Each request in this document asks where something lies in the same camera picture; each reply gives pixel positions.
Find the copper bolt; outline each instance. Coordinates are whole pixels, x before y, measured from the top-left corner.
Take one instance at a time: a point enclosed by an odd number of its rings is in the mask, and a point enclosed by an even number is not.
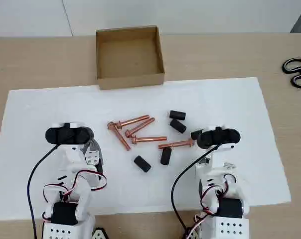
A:
[[[194,140],[191,138],[186,141],[181,141],[181,142],[175,142],[175,143],[166,143],[166,144],[160,144],[158,146],[159,149],[163,149],[166,147],[174,148],[174,147],[181,147],[181,146],[186,146],[189,145],[189,147],[192,147],[194,145]]]
[[[134,118],[134,119],[129,119],[129,120],[126,120],[126,121],[123,121],[123,122],[118,121],[118,122],[116,123],[116,127],[119,128],[119,129],[121,129],[121,128],[123,128],[124,126],[127,126],[127,125],[129,125],[129,124],[137,123],[137,122],[139,122],[139,121],[147,120],[147,119],[149,119],[149,118],[150,118],[149,115],[145,115],[145,116],[137,117],[137,118]]]
[[[142,142],[152,142],[152,141],[166,141],[167,137],[144,137],[144,138],[137,138],[136,136],[132,136],[131,138],[133,144],[142,143]]]
[[[151,122],[154,122],[155,121],[155,118],[150,118],[148,119],[147,121],[137,125],[135,128],[132,128],[131,130],[126,130],[125,131],[125,136],[127,138],[130,138],[132,137],[132,135],[134,133],[136,133],[137,131],[141,130],[142,128],[146,127],[147,125],[149,125]]]
[[[115,136],[119,139],[119,141],[122,143],[122,145],[124,145],[125,149],[127,151],[131,150],[131,147],[128,145],[128,143],[126,143],[125,139],[123,138],[123,136],[119,133],[119,131],[117,130],[117,128],[115,127],[114,122],[109,122],[107,124],[107,128],[111,131],[114,132]]]

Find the scissors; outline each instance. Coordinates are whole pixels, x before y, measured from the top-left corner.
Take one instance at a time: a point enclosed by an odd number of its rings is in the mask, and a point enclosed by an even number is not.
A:
[[[288,68],[288,65],[292,62],[298,62],[301,63],[301,58],[296,57],[296,58],[291,58],[287,60],[283,65],[282,65],[282,71],[285,72],[286,74],[292,74],[292,73],[297,73],[299,72],[300,74],[295,75],[291,78],[291,84],[294,87],[301,88],[301,84],[298,83],[297,81],[301,79],[301,66],[295,67],[295,68]]]

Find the open cardboard box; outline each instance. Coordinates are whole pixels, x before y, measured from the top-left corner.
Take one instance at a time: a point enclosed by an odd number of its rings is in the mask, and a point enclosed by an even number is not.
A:
[[[142,26],[96,32],[100,89],[161,85],[164,66],[158,27]]]

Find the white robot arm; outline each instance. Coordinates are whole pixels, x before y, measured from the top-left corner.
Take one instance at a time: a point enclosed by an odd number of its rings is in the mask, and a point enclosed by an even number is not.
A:
[[[46,139],[61,145],[67,163],[59,170],[58,178],[43,188],[47,206],[42,215],[42,238],[107,238],[101,229],[92,233],[95,217],[88,212],[92,191],[107,183],[102,152],[92,130],[79,123],[55,124],[46,132]]]
[[[240,140],[239,133],[226,127],[200,132],[197,144],[203,149],[220,145],[196,163],[196,182],[203,211],[195,215],[195,224],[187,239],[248,239],[249,205],[242,191],[242,178],[236,166],[227,162],[227,153]]]

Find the white paper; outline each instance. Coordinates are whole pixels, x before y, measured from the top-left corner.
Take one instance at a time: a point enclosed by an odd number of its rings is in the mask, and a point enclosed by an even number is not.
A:
[[[187,131],[169,126],[168,112],[186,112]],[[107,122],[149,114],[156,122],[137,136],[167,136],[186,140],[208,125],[237,129],[241,141],[229,151],[247,180],[252,206],[291,200],[283,165],[257,78],[166,82],[163,86],[100,91],[97,86],[10,91],[0,133],[0,220],[29,219],[28,176],[35,163],[51,149],[45,131],[53,122],[80,121],[94,131],[105,161],[108,186],[93,193],[90,212],[99,214],[171,211],[170,190],[177,175],[204,151],[174,148],[169,166],[159,163],[158,143],[140,143],[127,152]],[[141,155],[152,168],[142,172],[133,159]],[[35,215],[45,208],[42,187],[61,164],[56,150],[37,169],[31,184]],[[179,209],[199,209],[194,168],[176,187]]]

